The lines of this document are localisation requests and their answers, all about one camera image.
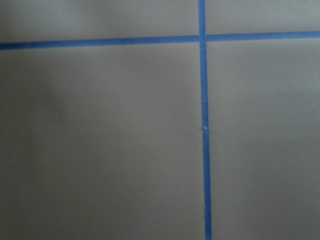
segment gray surface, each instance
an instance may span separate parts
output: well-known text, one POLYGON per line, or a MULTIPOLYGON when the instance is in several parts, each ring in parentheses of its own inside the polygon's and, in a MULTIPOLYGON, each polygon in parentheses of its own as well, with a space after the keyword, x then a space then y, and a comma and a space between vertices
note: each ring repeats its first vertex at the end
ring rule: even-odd
POLYGON ((198 34, 196 0, 1 0, 0 42, 198 34))
POLYGON ((206 0, 207 34, 320 31, 319 0, 206 0))
POLYGON ((319 44, 208 43, 215 240, 320 239, 319 44))
POLYGON ((204 239, 197 43, 1 51, 0 68, 0 239, 204 239))

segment blue painter's tape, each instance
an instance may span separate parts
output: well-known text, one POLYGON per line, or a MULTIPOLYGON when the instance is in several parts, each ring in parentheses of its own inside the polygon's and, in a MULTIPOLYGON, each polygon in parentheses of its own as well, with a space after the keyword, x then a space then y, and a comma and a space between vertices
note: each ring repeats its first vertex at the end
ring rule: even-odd
POLYGON ((198 35, 0 43, 0 50, 199 42, 198 35))
POLYGON ((206 40, 208 42, 315 38, 320 38, 320 31, 236 33, 214 34, 206 36, 206 40))
POLYGON ((205 239, 212 239, 211 224, 211 177, 210 177, 210 141, 208 114, 208 73, 206 43, 206 2, 198 0, 199 47, 200 47, 200 81, 201 81, 201 117, 202 117, 202 151, 204 181, 205 239))

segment floor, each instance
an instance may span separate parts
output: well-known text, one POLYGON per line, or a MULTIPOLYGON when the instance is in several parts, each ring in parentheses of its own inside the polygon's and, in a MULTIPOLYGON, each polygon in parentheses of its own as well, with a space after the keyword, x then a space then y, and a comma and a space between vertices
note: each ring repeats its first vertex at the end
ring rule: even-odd
POLYGON ((0 238, 318 240, 319 13, 2 0, 0 238))

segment gray tile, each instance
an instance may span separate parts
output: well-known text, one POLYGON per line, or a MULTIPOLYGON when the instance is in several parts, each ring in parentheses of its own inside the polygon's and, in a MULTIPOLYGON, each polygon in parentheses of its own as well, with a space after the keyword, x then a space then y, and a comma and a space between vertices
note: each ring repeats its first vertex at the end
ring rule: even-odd
POLYGON ((208 43, 216 240, 319 239, 319 44, 208 43))
POLYGON ((197 43, 0 52, 1 239, 204 239, 197 43))
POLYGON ((0 42, 198 34, 196 0, 2 0, 0 42))
POLYGON ((208 34, 320 31, 318 0, 206 0, 208 34))

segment blue line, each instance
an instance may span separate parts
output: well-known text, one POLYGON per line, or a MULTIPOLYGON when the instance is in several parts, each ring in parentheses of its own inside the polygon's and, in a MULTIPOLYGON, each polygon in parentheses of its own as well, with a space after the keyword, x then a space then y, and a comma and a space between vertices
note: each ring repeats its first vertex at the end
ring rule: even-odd
POLYGON ((203 151, 203 182, 205 207, 205 239, 212 239, 211 226, 211 178, 210 178, 210 141, 208 115, 208 73, 206 43, 206 2, 198 0, 199 47, 200 47, 200 81, 201 81, 201 117, 202 117, 202 151, 203 151))
POLYGON ((42 48, 69 48, 69 47, 93 47, 112 45, 136 45, 136 44, 172 44, 199 42, 199 36, 153 36, 132 38, 108 38, 89 40, 63 40, 63 41, 31 41, 16 43, 0 43, 0 50, 15 49, 42 49, 42 48))
POLYGON ((315 38, 320 38, 320 31, 236 33, 214 34, 206 36, 206 40, 208 42, 315 38))

